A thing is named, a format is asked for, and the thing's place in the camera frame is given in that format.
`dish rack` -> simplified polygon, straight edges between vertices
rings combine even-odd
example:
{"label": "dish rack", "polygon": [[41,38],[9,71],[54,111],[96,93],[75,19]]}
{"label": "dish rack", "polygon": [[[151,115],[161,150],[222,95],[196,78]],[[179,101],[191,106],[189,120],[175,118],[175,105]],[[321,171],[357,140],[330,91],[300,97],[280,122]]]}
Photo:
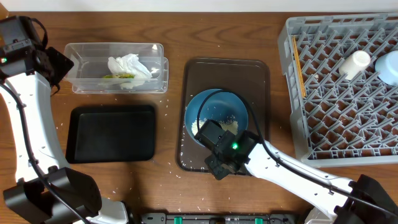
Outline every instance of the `dish rack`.
{"label": "dish rack", "polygon": [[[295,38],[306,97],[294,59]],[[378,79],[377,58],[398,50],[398,13],[289,18],[279,35],[296,158],[314,167],[398,162],[398,86]],[[356,50],[370,66],[351,81],[339,66]]]}

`wood grain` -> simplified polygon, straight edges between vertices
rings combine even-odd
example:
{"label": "wood grain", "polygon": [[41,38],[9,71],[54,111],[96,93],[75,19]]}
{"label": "wood grain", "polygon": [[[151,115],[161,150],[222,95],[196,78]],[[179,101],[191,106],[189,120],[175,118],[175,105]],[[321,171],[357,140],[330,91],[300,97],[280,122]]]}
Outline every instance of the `wood grain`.
{"label": "wood grain", "polygon": [[[183,213],[302,213],[310,207],[307,202],[270,182],[252,177],[227,177],[216,181],[209,174],[185,172],[175,163],[183,70],[185,63],[193,57],[257,59],[266,63],[271,72],[271,143],[294,156],[289,123],[289,92],[285,77],[281,74],[277,38],[287,18],[304,14],[18,14],[38,18],[48,30],[49,46],[61,52],[71,42],[158,42],[164,46],[165,56],[170,62],[169,90],[165,94],[77,95],[72,92],[71,84],[63,81],[61,91],[52,97],[53,119],[64,150],[70,112],[77,106],[143,103],[155,106],[157,132],[152,160],[72,165],[72,169],[92,176],[103,196],[124,200],[139,213],[156,210],[178,213],[179,209]],[[15,185],[16,153],[3,101],[0,103],[0,114],[0,189],[4,190]],[[354,180],[360,174],[370,175],[380,181],[394,201],[398,202],[397,168],[397,165],[386,165],[324,170]],[[2,197],[0,206],[0,223],[25,223],[5,206]]]}

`blue bowl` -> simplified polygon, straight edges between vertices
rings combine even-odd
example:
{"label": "blue bowl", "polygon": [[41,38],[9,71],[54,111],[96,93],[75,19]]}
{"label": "blue bowl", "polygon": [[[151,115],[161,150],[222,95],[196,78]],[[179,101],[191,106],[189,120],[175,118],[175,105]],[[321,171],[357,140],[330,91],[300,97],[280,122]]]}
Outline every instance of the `blue bowl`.
{"label": "blue bowl", "polygon": [[[192,124],[197,120],[198,111],[203,100],[220,89],[210,89],[205,90],[197,94],[191,102],[189,102],[187,109],[185,110],[185,128],[191,138],[200,144],[194,137],[192,133]],[[246,130],[248,128],[248,112],[243,102],[233,93],[217,93],[211,96],[205,105],[203,106],[200,113],[200,121],[206,119],[213,119],[215,121],[237,121],[238,122],[238,132]]]}

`light blue bowl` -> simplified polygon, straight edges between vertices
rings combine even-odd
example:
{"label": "light blue bowl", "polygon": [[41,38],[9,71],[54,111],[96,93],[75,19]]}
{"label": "light blue bowl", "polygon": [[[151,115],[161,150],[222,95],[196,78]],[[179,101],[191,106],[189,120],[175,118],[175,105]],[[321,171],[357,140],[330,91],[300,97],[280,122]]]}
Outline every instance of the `light blue bowl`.
{"label": "light blue bowl", "polygon": [[[197,94],[187,106],[185,111],[185,128],[191,138],[200,144],[192,133],[192,124],[196,121],[200,105],[203,103],[205,98],[220,89],[205,90]],[[216,93],[211,96],[205,105],[203,106],[200,113],[200,121],[205,119],[213,119],[215,121],[237,121],[238,132],[246,130],[248,128],[248,112],[243,102],[233,93]]]}
{"label": "light blue bowl", "polygon": [[374,66],[380,72],[379,78],[388,85],[398,85],[398,50],[380,57]]}

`green led light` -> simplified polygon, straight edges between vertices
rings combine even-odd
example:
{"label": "green led light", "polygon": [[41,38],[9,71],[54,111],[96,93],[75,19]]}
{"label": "green led light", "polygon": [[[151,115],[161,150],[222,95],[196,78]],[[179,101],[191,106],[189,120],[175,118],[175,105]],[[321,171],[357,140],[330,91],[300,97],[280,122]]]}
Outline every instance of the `green led light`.
{"label": "green led light", "polygon": [[236,142],[234,142],[234,143],[232,144],[232,148],[233,148],[233,149],[238,149],[238,144],[237,144]]}

